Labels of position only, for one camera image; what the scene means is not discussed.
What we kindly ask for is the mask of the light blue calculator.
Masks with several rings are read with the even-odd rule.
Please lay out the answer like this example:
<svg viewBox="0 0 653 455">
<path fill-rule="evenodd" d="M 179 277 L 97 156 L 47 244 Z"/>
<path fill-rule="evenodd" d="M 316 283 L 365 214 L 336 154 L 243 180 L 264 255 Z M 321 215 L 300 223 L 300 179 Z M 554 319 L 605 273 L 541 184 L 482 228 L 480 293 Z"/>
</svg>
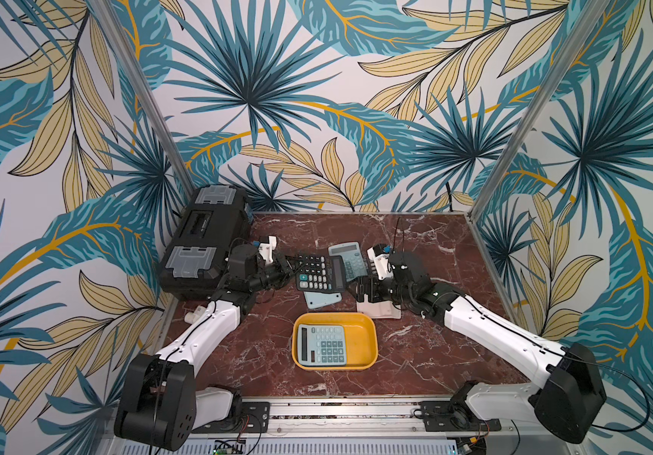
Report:
<svg viewBox="0 0 653 455">
<path fill-rule="evenodd" d="M 301 324 L 297 329 L 296 360 L 305 367 L 347 365 L 347 341 L 341 325 Z"/>
</svg>

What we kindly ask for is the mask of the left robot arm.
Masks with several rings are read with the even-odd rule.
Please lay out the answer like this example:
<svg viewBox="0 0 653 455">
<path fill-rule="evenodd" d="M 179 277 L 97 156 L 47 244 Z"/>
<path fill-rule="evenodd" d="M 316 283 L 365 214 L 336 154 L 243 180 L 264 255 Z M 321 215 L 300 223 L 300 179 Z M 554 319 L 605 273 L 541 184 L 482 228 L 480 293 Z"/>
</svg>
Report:
<svg viewBox="0 0 653 455">
<path fill-rule="evenodd" d="M 283 288 L 301 272 L 301 261 L 244 244 L 230 253 L 227 271 L 203 311 L 182 335 L 156 354 L 136 356 L 125 374 L 114 435 L 151 449 L 176 451 L 191 432 L 229 418 L 235 391 L 213 387 L 197 397 L 196 376 L 220 343 L 248 316 L 257 294 Z"/>
</svg>

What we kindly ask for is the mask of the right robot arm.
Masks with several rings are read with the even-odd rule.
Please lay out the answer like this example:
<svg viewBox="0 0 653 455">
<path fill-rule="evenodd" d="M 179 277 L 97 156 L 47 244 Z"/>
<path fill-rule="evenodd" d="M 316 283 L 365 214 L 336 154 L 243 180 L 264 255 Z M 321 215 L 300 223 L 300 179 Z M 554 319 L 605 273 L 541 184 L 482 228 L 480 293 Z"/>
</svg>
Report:
<svg viewBox="0 0 653 455">
<path fill-rule="evenodd" d="M 606 402 L 600 366 L 580 343 L 563 347 L 498 316 L 465 291 L 436 281 L 412 252 L 369 250 L 373 271 L 347 282 L 357 301 L 389 301 L 480 344 L 525 384 L 472 384 L 464 405 L 477 419 L 538 423 L 571 444 L 584 441 Z"/>
</svg>

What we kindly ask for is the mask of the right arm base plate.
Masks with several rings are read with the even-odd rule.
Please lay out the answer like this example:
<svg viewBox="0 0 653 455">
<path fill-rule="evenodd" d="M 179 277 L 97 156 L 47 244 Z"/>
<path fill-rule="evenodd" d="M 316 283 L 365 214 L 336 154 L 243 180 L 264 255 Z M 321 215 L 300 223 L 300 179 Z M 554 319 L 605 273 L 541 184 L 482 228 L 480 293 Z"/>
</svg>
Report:
<svg viewBox="0 0 653 455">
<path fill-rule="evenodd" d="M 412 416 L 423 422 L 427 432 L 476 432 L 501 430 L 498 419 L 488 421 L 476 417 L 466 405 L 452 401 L 422 401 Z"/>
</svg>

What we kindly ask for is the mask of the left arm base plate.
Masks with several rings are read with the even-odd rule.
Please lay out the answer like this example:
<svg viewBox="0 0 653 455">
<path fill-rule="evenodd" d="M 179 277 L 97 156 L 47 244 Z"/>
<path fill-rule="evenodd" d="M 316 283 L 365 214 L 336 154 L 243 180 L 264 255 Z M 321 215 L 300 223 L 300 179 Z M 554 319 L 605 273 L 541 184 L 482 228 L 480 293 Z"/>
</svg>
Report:
<svg viewBox="0 0 653 455">
<path fill-rule="evenodd" d="M 271 403 L 267 401 L 244 402 L 220 421 L 205 424 L 193 434 L 260 434 L 269 430 Z"/>
</svg>

